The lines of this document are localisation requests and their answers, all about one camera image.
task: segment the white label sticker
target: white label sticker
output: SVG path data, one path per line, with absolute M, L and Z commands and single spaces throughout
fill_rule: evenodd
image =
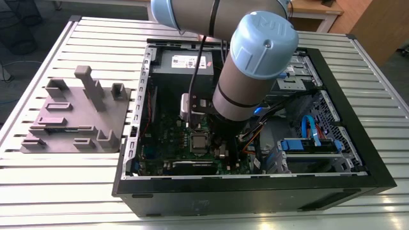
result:
M 260 161 L 257 160 L 257 158 L 254 158 L 253 163 L 254 163 L 256 167 L 260 169 L 261 163 L 260 163 Z
M 286 67 L 285 71 L 294 72 L 294 68 L 289 66 L 289 67 Z
M 196 56 L 184 56 L 184 55 L 175 55 L 172 57 L 172 68 L 188 68 L 193 69 L 196 65 Z M 200 58 L 200 69 L 205 69 L 205 56 Z

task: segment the red wire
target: red wire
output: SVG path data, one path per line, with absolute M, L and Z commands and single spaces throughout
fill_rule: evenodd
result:
M 148 89 L 148 123 L 147 123 L 147 126 L 145 126 L 145 129 L 141 133 L 141 136 L 140 138 L 145 135 L 145 132 L 148 130 L 148 126 L 149 126 L 149 123 L 151 123 L 151 91 Z

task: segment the motherboard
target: motherboard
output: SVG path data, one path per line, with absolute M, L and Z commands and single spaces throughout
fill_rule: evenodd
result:
M 224 159 L 228 150 L 212 143 L 206 118 L 197 129 L 187 128 L 177 115 L 163 113 L 157 126 L 145 136 L 156 136 L 156 143 L 141 147 L 140 160 L 133 168 L 144 176 L 165 175 L 229 175 L 250 173 L 250 158 L 238 159 L 230 166 Z

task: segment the aluminum extrusion table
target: aluminum extrusion table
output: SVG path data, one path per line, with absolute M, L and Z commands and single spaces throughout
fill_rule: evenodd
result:
M 320 212 L 137 218 L 111 196 L 119 154 L 23 154 L 20 143 L 47 97 L 45 84 L 89 65 L 103 87 L 139 86 L 147 38 L 195 40 L 148 21 L 69 21 L 0 131 L 0 228 L 67 229 L 382 229 L 409 225 L 409 109 L 361 45 L 341 34 L 300 32 L 300 46 L 318 48 L 338 80 L 397 188 Z M 129 113 L 135 102 L 129 103 Z M 124 135 L 129 125 L 125 123 Z

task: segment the black cable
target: black cable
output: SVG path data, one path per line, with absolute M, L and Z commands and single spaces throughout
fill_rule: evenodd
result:
M 224 64 L 225 56 L 224 56 L 222 46 L 224 46 L 224 42 L 222 42 L 222 40 L 221 40 L 221 41 L 220 41 L 220 52 L 221 52 L 221 62 L 222 62 L 222 64 Z
M 289 1 L 289 5 L 292 7 L 292 9 L 289 10 L 289 19 L 292 19 L 293 18 L 293 13 L 294 13 L 294 6 L 293 6 L 292 0 Z
M 229 54 L 228 47 L 229 47 L 229 42 L 225 41 L 225 52 L 224 52 L 224 59 L 225 59 L 225 60 L 228 59 L 228 54 Z
M 302 92 L 297 92 L 297 93 L 292 94 L 289 97 L 286 97 L 285 99 L 282 99 L 280 102 L 277 102 L 274 105 L 272 105 L 272 107 L 269 108 L 266 113 L 262 116 L 258 117 L 254 126 L 250 128 L 250 131 L 246 132 L 241 138 L 245 138 L 249 134 L 257 132 L 258 129 L 262 128 L 262 125 L 268 121 L 268 118 L 270 116 L 273 116 L 276 114 L 276 112 L 278 112 L 280 110 L 284 109 L 286 103 L 289 103 L 290 101 L 293 101 L 298 97 L 302 97 L 302 96 L 306 96 L 306 95 L 313 95 L 317 92 L 318 92 L 318 90 L 316 90 L 316 89 L 302 91 Z
M 188 122 L 192 121 L 192 89 L 193 89 L 193 84 L 195 84 L 195 80 L 196 80 L 196 75 L 197 75 L 197 71 L 199 71 L 199 65 L 200 65 L 200 59 L 202 57 L 202 50 L 204 50 L 204 46 L 205 46 L 205 39 L 206 36 L 202 37 L 202 42 L 200 43 L 200 48 L 199 48 L 199 53 L 197 53 L 197 58 L 196 58 L 196 66 L 195 66 L 195 72 L 192 75 L 192 79 L 191 79 L 191 85 L 189 85 L 189 94 L 188 94 L 188 100 L 189 100 L 189 107 L 188 107 Z

